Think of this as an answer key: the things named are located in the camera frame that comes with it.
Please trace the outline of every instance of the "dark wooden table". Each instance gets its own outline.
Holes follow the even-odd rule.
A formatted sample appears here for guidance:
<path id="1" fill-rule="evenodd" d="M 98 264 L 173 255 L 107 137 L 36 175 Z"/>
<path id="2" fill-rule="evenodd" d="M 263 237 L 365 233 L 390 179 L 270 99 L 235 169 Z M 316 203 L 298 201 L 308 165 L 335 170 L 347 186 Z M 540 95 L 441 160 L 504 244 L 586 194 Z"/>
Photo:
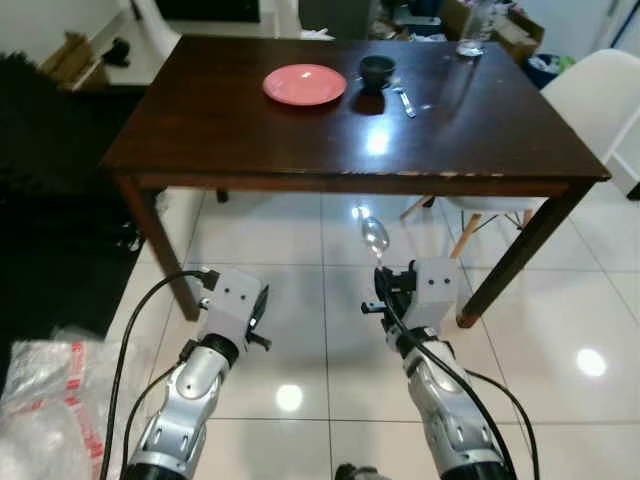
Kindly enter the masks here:
<path id="1" fill-rule="evenodd" d="M 395 59 L 415 119 L 389 90 L 359 93 L 358 64 L 371 54 Z M 319 107 L 270 100 L 263 78 L 291 63 L 334 68 L 348 79 L 346 92 Z M 475 323 L 591 186 L 609 178 L 497 44 L 469 63 L 452 43 L 184 36 L 105 163 L 167 275 L 180 265 L 151 189 L 548 197 L 462 309 L 462 327 Z M 172 287 L 185 316 L 197 318 L 187 282 Z"/>

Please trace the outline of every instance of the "bubble wrap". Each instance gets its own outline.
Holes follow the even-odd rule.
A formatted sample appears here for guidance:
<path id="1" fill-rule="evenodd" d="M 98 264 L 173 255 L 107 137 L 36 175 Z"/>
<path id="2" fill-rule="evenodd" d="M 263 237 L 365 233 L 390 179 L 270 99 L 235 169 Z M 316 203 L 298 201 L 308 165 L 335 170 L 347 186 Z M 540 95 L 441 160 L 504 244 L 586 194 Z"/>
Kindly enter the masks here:
<path id="1" fill-rule="evenodd" d="M 119 349 L 115 342 L 14 343 L 0 398 L 0 480 L 97 480 Z M 143 361 L 130 345 L 109 479 L 119 476 L 124 425 L 144 383 Z"/>

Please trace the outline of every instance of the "white tile floor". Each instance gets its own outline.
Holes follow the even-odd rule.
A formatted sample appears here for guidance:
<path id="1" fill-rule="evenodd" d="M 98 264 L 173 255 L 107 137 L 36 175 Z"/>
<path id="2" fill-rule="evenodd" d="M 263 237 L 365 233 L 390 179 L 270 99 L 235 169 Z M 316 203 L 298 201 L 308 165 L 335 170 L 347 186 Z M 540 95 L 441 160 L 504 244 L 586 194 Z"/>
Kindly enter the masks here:
<path id="1" fill-rule="evenodd" d="M 376 465 L 397 480 L 437 478 L 400 359 L 387 349 L 378 321 L 359 312 L 360 302 L 374 297 L 374 262 L 351 208 L 364 202 L 387 225 L 392 247 L 385 263 L 398 267 L 416 256 L 447 254 L 460 230 L 458 212 L 439 200 L 403 226 L 398 216 L 414 198 L 232 192 L 221 205 L 211 193 L 172 189 L 168 196 L 164 222 L 181 260 L 237 265 L 271 285 L 259 330 L 273 349 L 253 348 L 231 372 L 196 478 L 328 480 L 345 461 Z M 510 223 L 496 221 L 472 238 L 461 258 L 460 304 L 516 234 Z M 145 247 L 112 337 L 159 278 Z M 639 328 L 640 204 L 605 184 L 481 322 L 461 330 L 448 318 L 443 336 L 463 365 L 504 382 L 521 399 L 535 423 L 543 478 L 637 480 Z M 154 353 L 148 377 L 170 365 L 198 329 L 184 321 L 168 291 L 159 294 L 136 327 L 136 341 Z M 301 389 L 302 402 L 288 411 L 276 399 L 291 385 Z M 476 388 L 503 429 L 520 478 L 530 479 L 513 408 L 491 387 Z M 147 412 L 161 396 L 151 396 Z"/>

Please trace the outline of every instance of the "pink plate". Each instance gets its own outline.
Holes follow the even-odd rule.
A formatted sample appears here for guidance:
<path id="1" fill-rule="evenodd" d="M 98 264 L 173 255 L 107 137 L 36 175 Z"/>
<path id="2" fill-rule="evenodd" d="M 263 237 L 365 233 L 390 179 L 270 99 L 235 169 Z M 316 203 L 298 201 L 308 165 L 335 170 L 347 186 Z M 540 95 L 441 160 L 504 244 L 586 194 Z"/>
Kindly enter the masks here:
<path id="1" fill-rule="evenodd" d="M 287 65 L 267 75 L 264 92 L 289 105 L 320 105 L 338 98 L 347 81 L 335 70 L 322 65 Z"/>

